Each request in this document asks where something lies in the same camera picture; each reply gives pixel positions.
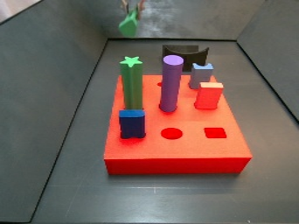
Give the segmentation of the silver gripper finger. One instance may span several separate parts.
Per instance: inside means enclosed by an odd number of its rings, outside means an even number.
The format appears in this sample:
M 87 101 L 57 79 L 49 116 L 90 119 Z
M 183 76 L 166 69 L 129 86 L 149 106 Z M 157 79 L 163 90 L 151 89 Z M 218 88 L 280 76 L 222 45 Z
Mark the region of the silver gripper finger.
M 142 12 L 145 10 L 145 4 L 146 4 L 146 0 L 141 0 L 138 5 L 137 5 L 137 8 L 138 8 L 138 11 Z
M 122 0 L 122 8 L 123 8 L 126 14 L 129 14 L 129 2 L 127 2 L 127 0 Z

